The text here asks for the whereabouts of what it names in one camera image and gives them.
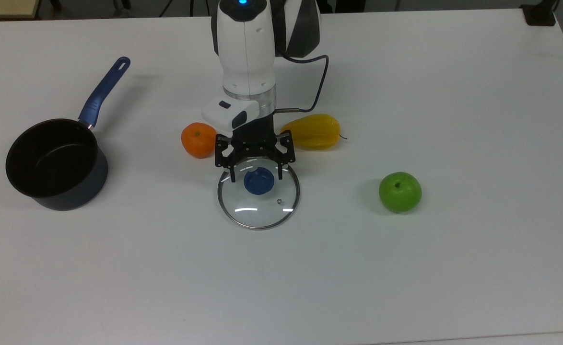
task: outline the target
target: pot lid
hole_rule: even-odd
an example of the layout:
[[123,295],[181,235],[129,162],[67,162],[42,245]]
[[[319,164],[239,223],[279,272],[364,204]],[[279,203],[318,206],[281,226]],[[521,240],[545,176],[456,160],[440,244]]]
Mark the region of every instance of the pot lid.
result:
[[224,171],[218,183],[218,201],[227,216],[247,229],[264,230],[280,225],[294,213],[301,190],[290,166],[281,169],[264,157],[239,162],[235,183]]

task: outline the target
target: pan handle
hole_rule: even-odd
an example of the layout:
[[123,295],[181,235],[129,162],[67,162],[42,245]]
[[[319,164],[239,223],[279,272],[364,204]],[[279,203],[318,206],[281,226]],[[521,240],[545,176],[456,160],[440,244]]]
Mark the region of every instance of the pan handle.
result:
[[92,94],[90,94],[86,104],[83,106],[82,113],[79,114],[79,122],[87,124],[88,127],[94,127],[96,125],[102,102],[109,95],[109,92],[111,92],[129,66],[130,59],[128,59],[128,57],[120,57],[117,59],[113,67],[111,67],[109,72],[106,73],[106,76],[100,81]]

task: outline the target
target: white table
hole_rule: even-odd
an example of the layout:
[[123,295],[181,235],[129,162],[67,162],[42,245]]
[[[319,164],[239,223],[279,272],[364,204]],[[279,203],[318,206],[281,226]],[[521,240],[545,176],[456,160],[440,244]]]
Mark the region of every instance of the white table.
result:
[[563,345],[563,333],[420,341],[404,345]]
[[[0,23],[0,344],[353,345],[563,332],[563,35],[521,10],[323,16],[317,107],[347,142],[297,151],[297,212],[234,225],[222,170],[180,133],[222,82],[205,18]],[[132,65],[95,134],[108,181],[57,212],[16,192],[7,151],[76,118]],[[277,61],[279,107],[321,65]],[[276,124],[300,115],[278,115]],[[407,215],[383,176],[423,186]]]

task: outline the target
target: black saucepan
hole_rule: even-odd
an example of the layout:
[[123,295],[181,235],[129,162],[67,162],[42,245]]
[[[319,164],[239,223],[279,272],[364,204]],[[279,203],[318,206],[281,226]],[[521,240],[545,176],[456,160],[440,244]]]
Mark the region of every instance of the black saucepan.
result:
[[130,66],[120,57],[89,96],[77,121],[47,120],[23,132],[7,155],[7,177],[21,194],[54,210],[78,208],[102,189],[106,157],[91,128],[100,106]]

